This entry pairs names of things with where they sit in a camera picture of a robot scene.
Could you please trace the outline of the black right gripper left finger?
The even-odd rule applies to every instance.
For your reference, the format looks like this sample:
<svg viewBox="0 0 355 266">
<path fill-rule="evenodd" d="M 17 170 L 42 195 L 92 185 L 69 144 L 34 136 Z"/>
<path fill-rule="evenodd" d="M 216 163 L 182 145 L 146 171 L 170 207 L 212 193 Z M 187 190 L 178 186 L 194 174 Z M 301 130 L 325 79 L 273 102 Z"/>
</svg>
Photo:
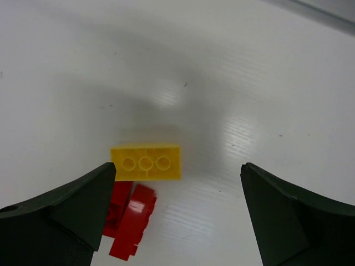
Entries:
<svg viewBox="0 0 355 266">
<path fill-rule="evenodd" d="M 107 162 L 37 197 L 1 209 L 1 265 L 90 265 L 116 169 Z"/>
</svg>

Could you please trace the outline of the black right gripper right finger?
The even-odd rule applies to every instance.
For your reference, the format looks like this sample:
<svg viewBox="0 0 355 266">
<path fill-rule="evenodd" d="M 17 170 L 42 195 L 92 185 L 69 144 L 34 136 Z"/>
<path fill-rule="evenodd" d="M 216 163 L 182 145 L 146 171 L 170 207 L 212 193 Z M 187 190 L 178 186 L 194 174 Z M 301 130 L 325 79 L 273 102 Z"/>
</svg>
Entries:
<svg viewBox="0 0 355 266">
<path fill-rule="evenodd" d="M 354 265 L 354 206 L 248 162 L 241 183 L 263 265 Z"/>
</svg>

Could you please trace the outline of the yellow long lego brick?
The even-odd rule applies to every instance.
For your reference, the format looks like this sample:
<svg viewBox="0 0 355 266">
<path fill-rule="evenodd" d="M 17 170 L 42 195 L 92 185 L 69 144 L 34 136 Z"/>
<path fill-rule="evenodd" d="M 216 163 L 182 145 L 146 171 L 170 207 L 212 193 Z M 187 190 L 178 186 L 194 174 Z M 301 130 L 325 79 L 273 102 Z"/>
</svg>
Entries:
<svg viewBox="0 0 355 266">
<path fill-rule="evenodd" d="M 116 181 L 181 179 L 181 148 L 171 143 L 124 144 L 110 149 Z"/>
</svg>

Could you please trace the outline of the red small lego brick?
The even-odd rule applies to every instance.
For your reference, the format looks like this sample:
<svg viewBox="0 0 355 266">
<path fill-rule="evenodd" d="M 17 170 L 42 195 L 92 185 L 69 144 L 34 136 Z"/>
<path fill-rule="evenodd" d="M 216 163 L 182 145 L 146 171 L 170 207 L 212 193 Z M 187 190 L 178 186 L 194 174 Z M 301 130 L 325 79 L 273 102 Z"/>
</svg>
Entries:
<svg viewBox="0 0 355 266">
<path fill-rule="evenodd" d="M 116 232 L 128 203 L 132 181 L 115 181 L 103 235 L 115 238 Z"/>
</svg>

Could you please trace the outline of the red long lego brick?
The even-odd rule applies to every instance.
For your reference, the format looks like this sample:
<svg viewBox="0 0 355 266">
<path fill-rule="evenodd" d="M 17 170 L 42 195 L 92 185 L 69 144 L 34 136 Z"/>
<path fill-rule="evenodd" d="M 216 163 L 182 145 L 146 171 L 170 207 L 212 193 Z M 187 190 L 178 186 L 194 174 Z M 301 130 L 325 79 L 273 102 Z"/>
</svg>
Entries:
<svg viewBox="0 0 355 266">
<path fill-rule="evenodd" d="M 153 189 L 135 186 L 115 235 L 109 255 L 127 261 L 134 256 L 141 242 L 156 203 Z"/>
</svg>

